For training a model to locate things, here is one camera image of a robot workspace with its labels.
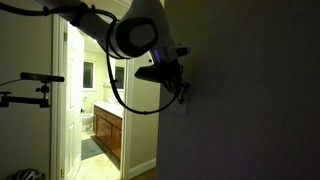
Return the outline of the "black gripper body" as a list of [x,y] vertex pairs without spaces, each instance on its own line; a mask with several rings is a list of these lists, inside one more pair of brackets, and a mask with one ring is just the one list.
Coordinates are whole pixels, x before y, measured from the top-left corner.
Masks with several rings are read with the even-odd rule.
[[170,62],[162,66],[161,72],[165,88],[177,97],[183,97],[189,88],[189,83],[182,79],[183,66]]

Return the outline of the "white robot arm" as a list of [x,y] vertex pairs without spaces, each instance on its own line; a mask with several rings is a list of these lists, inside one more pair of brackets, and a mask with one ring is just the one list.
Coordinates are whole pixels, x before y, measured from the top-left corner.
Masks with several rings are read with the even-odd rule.
[[182,80],[178,58],[190,49],[174,43],[159,0],[133,0],[126,14],[114,22],[100,18],[98,10],[82,0],[37,1],[48,8],[62,8],[62,18],[97,40],[116,58],[131,59],[148,53],[152,64],[139,68],[135,77],[161,83],[177,97],[184,94],[188,83]]

